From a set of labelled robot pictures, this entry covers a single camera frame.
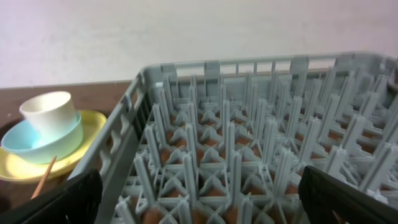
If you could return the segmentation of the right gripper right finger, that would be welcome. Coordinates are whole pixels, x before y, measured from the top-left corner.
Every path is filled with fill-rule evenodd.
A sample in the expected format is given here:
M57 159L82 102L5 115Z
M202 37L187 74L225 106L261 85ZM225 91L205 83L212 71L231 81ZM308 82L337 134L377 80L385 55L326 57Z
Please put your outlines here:
M396 209L313 166L304 168L298 194L310 223L397 224Z

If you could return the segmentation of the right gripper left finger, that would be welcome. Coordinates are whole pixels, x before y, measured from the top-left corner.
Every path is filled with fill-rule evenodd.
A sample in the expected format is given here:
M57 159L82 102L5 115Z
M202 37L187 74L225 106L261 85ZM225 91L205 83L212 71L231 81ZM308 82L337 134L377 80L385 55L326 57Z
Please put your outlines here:
M58 187L1 214L1 224L94 223L103 193L96 169L87 170Z

